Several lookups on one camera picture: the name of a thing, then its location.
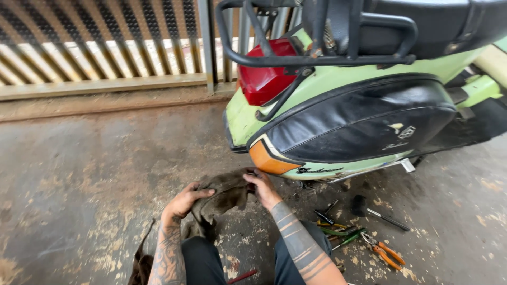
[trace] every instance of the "scooter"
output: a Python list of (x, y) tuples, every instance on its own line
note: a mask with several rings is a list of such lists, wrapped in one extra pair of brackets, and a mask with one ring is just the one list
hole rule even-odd
[[(232, 49), (223, 11), (243, 8), (258, 45)], [(302, 23), (266, 39), (281, 7)], [(230, 148), (292, 180), (336, 182), (507, 131), (499, 85), (468, 67), (507, 35), (507, 1), (223, 0), (225, 54), (238, 63), (224, 111)]]

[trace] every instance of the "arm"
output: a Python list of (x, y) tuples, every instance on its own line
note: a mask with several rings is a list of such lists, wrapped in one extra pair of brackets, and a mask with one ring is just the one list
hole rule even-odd
[(304, 282), (307, 285), (346, 285), (347, 282), (340, 270), (276, 193), (268, 176), (258, 169), (249, 170), (256, 176), (245, 174), (244, 179), (255, 184), (256, 196), (273, 216)]
[(215, 190), (195, 191), (198, 182), (190, 183), (165, 207), (160, 217), (157, 249), (148, 285), (187, 284), (187, 273), (181, 247), (180, 223), (195, 200), (209, 197)]

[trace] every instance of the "metal fence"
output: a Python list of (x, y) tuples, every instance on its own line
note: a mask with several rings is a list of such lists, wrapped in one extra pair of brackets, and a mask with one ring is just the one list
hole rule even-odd
[[(211, 0), (0, 0), (0, 100), (233, 82)], [(226, 12), (236, 51), (254, 38)], [(297, 25), (281, 8), (271, 38)]]

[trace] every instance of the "tattooed forearm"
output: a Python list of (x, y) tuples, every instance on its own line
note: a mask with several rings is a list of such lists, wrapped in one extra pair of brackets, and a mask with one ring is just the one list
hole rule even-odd
[(276, 204), (271, 209), (271, 215), (280, 230), (296, 268), (306, 284), (309, 284), (309, 281), (326, 267), (335, 267), (333, 261), (319, 247), (284, 202)]
[(167, 225), (160, 225), (155, 259), (148, 285), (187, 284), (181, 247), (180, 223), (180, 218), (173, 217)]

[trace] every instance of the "rear luggage rack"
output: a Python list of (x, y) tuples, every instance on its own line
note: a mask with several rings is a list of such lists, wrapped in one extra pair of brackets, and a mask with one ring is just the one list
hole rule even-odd
[[(257, 8), (280, 8), (298, 7), (301, 0), (223, 0), (215, 10), (216, 23), (222, 38), (222, 44), (225, 54), (240, 65), (251, 67), (298, 67), (298, 66), (354, 66), (354, 65), (391, 65), (391, 64), (412, 64), (415, 61), (415, 55), (408, 54), (417, 40), (417, 25), (408, 18), (402, 16), (392, 16), (384, 14), (364, 13), (363, 0), (351, 1), (349, 17), (349, 44), (347, 55), (333, 55), (324, 42), (324, 30), (326, 26), (326, 15), (328, 11), (329, 0), (317, 0), (316, 14), (322, 15), (313, 22), (314, 39), (311, 50), (302, 56), (276, 56), (266, 39), (265, 31), (257, 19), (254, 7)], [(252, 23), (256, 38), (265, 56), (248, 57), (235, 52), (232, 49), (229, 39), (223, 11), (230, 8), (245, 8), (246, 13)], [(393, 55), (362, 55), (359, 56), (359, 30), (361, 26), (387, 27), (398, 29), (404, 32), (404, 38), (398, 47), (398, 51)]]

